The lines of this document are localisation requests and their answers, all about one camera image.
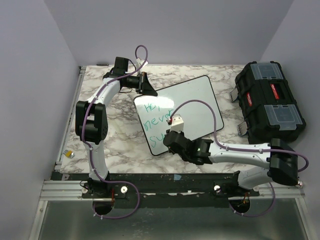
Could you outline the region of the white whiteboard black frame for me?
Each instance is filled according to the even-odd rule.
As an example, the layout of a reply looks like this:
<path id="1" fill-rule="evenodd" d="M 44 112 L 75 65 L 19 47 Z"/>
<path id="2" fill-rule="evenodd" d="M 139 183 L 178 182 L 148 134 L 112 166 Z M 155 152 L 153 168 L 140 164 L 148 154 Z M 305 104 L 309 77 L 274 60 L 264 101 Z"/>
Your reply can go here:
<path id="1" fill-rule="evenodd" d="M 200 100 L 214 111 L 214 120 L 209 107 L 199 102 L 190 102 L 177 110 L 184 121 L 184 135 L 195 140 L 224 128 L 210 78 L 203 75 L 157 91 L 157 96 L 140 95 L 133 103 L 142 126 L 150 153 L 159 156 L 168 151 L 163 144 L 166 131 L 170 128 L 167 119 L 174 110 L 189 100 Z"/>

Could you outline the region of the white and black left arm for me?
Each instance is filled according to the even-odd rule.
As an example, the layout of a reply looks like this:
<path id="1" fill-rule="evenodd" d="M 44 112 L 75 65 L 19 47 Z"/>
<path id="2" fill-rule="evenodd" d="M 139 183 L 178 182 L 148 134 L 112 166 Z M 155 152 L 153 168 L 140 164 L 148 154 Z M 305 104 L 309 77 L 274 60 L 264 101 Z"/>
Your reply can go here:
<path id="1" fill-rule="evenodd" d="M 114 67 L 102 77 L 102 84 L 86 101 L 78 101 L 75 107 L 75 132 L 83 142 L 89 158 L 89 178 L 97 181 L 93 191 L 101 198 L 111 191 L 109 170 L 105 162 L 104 140 L 108 134 L 107 106 L 123 87 L 136 93 L 156 97 L 158 93 L 142 72 L 148 61 L 136 58 L 135 71 L 128 73 L 129 59 L 117 57 Z"/>

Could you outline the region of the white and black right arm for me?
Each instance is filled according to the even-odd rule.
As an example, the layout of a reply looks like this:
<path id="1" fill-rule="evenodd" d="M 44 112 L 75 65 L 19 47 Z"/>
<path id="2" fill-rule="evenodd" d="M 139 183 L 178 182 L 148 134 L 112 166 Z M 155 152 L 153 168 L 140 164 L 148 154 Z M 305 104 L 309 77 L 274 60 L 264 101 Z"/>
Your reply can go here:
<path id="1" fill-rule="evenodd" d="M 230 191 L 241 196 L 258 185 L 275 182 L 284 186 L 298 184 L 298 157 L 284 141 L 273 138 L 270 143 L 228 144 L 198 138 L 190 140 L 183 132 L 170 131 L 163 144 L 172 154 L 195 165 L 236 163 L 250 165 L 230 183 Z"/>

